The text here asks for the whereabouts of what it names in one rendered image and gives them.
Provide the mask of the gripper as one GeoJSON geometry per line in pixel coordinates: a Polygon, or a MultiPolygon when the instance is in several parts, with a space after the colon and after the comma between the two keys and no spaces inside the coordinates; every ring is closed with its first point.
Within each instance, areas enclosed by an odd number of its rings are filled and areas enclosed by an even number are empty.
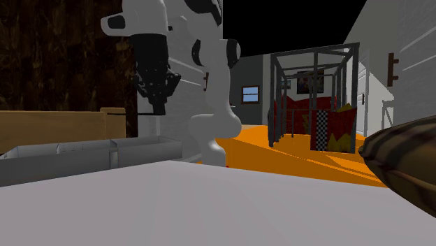
{"type": "Polygon", "coordinates": [[[167,98],[173,95],[181,79],[179,73],[168,69],[167,38],[163,34],[135,34],[130,43],[139,73],[134,75],[134,87],[152,107],[141,115],[165,115],[167,98]],[[143,79],[158,79],[158,99],[150,83],[143,79]]]}

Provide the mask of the small tan box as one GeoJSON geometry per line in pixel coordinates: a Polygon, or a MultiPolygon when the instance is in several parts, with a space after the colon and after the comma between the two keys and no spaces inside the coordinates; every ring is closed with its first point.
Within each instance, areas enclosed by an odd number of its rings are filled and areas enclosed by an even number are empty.
{"type": "Polygon", "coordinates": [[[124,108],[100,108],[105,113],[106,139],[126,137],[126,111],[124,108]]]}

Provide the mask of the brown framed window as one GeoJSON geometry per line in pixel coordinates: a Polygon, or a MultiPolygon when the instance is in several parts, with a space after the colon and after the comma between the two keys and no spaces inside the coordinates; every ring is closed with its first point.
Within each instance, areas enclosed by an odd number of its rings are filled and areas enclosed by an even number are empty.
{"type": "Polygon", "coordinates": [[[259,103],[259,86],[242,87],[241,104],[259,103]]]}

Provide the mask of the large tan box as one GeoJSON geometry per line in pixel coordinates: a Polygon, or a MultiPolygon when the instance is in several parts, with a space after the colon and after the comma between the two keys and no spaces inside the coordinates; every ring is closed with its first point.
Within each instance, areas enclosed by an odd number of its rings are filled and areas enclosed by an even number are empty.
{"type": "Polygon", "coordinates": [[[21,145],[105,137],[103,112],[0,110],[0,154],[21,145]]]}

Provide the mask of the grey open divided box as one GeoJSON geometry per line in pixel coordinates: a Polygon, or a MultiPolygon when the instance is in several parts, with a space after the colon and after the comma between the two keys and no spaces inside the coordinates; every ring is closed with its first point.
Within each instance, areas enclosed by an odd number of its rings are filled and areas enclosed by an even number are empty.
{"type": "Polygon", "coordinates": [[[0,156],[0,187],[181,157],[182,143],[163,136],[21,145],[0,156]]]}

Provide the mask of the white door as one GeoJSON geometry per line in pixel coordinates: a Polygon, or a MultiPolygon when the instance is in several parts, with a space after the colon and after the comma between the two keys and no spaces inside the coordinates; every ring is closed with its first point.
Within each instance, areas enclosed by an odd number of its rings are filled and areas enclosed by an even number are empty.
{"type": "Polygon", "coordinates": [[[367,113],[365,111],[367,97],[367,69],[362,63],[358,65],[357,117],[356,133],[366,136],[367,113]]]}

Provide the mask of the brown striped rounded object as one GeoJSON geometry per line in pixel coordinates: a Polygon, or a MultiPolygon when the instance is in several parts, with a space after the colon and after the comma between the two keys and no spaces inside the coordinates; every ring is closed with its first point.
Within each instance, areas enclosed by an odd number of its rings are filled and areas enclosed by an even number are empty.
{"type": "Polygon", "coordinates": [[[436,115],[380,130],[358,153],[389,189],[436,218],[436,115]]]}

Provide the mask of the large dark wall picture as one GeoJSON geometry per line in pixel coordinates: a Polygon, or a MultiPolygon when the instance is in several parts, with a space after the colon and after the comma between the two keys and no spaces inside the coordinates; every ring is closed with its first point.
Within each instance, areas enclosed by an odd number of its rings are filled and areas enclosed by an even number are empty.
{"type": "MultiPolygon", "coordinates": [[[[297,94],[309,94],[309,79],[312,78],[313,72],[309,71],[299,71],[299,73],[304,73],[307,77],[297,79],[297,94]]],[[[318,70],[318,85],[317,92],[324,92],[324,70],[318,70]]]]}

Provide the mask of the dark frame bed red bedding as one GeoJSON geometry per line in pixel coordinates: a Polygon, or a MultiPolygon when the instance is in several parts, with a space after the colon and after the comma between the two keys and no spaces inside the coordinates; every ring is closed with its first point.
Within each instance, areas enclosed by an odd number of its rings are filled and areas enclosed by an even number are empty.
{"type": "Polygon", "coordinates": [[[349,43],[270,55],[270,147],[285,134],[294,134],[295,123],[301,122],[300,132],[310,135],[311,150],[355,152],[359,48],[359,43],[349,43]],[[312,55],[312,64],[283,67],[279,58],[291,55],[312,55]],[[317,92],[318,70],[324,70],[323,93],[317,92]],[[305,108],[295,107],[288,90],[281,89],[283,80],[297,85],[298,78],[307,77],[299,71],[314,73],[309,79],[310,93],[305,108]]]}

